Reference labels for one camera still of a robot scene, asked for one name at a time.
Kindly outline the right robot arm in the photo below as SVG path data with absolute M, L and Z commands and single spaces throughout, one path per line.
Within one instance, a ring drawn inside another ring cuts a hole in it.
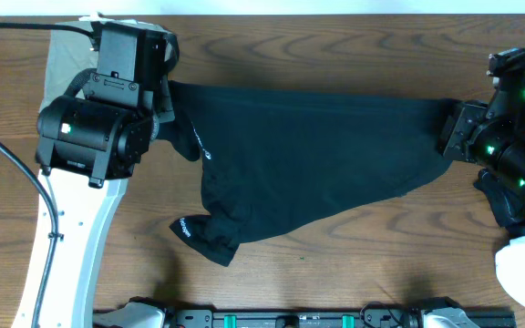
M 454 106 L 439 135 L 446 159 L 480 166 L 474 183 L 510 241 L 495 254 L 503 290 L 525 307 L 525 48 L 489 55 L 490 102 Z

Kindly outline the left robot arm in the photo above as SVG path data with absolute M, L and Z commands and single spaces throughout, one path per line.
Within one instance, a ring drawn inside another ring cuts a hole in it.
M 93 310 L 108 230 L 135 166 L 173 117 L 168 32 L 110 26 L 91 49 L 52 38 L 38 114 L 36 184 L 43 190 L 16 327 L 166 327 L 165 307 L 134 298 Z

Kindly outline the black polo shirt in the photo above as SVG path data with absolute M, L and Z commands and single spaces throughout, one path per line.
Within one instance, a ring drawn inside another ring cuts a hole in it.
M 228 266 L 240 245 L 393 199 L 443 175 L 437 140 L 453 108 L 410 99 L 207 87 L 174 82 L 175 118 L 160 127 L 202 164 L 203 214 L 171 230 Z

